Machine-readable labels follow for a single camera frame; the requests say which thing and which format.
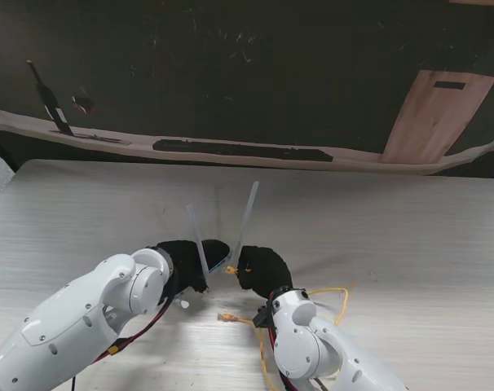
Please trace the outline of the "left black gloved robot hand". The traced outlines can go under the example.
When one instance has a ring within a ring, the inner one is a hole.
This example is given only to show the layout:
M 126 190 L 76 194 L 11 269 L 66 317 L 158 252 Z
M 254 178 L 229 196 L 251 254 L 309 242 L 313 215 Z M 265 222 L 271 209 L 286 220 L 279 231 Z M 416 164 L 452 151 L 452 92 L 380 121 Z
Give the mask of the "left black gloved robot hand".
M 204 292 L 208 288 L 195 242 L 171 240 L 157 244 L 154 249 L 162 255 L 169 255 L 174 266 L 173 275 L 161 296 L 162 300 L 171 293 L 178 294 L 186 288 L 192 288 L 195 292 Z

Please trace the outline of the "right black gloved robot hand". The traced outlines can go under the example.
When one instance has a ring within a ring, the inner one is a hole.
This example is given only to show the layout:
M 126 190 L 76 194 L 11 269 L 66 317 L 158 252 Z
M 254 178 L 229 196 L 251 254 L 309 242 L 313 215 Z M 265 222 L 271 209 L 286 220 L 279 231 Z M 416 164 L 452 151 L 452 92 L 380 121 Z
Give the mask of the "right black gloved robot hand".
M 243 246 L 236 273 L 240 287 L 268 300 L 282 288 L 293 289 L 290 270 L 272 248 Z

